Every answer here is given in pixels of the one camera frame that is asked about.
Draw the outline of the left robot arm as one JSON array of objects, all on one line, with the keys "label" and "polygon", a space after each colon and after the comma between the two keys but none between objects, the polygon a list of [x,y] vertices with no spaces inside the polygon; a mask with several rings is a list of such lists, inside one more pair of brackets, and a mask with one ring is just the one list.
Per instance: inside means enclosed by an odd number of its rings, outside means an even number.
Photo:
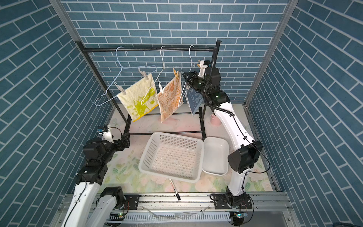
[{"label": "left robot arm", "polygon": [[91,207],[104,177],[108,171],[107,164],[117,151],[130,147],[130,134],[126,133],[120,139],[105,140],[93,138],[86,142],[83,153],[86,161],[77,173],[77,183],[73,198],[63,227],[102,227],[109,219],[113,210],[120,210],[124,216],[129,211],[127,201],[120,186],[105,188],[97,202],[97,207],[91,215]]}]

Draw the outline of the blue patterned towel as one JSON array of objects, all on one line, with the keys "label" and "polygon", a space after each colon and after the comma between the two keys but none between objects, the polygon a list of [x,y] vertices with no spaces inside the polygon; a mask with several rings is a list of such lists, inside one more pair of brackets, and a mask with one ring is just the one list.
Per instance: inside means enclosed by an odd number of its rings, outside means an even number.
[{"label": "blue patterned towel", "polygon": [[203,102],[203,96],[190,86],[186,86],[186,100],[191,114],[194,116]]}]

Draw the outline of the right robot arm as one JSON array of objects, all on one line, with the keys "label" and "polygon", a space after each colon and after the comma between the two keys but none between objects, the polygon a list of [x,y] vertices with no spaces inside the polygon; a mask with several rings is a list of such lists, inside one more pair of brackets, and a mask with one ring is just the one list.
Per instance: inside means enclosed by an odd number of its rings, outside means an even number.
[{"label": "right robot arm", "polygon": [[246,178],[253,173],[254,164],[261,155],[262,143],[250,136],[236,116],[228,95],[220,88],[219,69],[207,66],[201,77],[196,71],[182,75],[186,84],[202,95],[231,139],[234,152],[227,159],[233,173],[226,192],[229,198],[236,199],[246,193]]}]

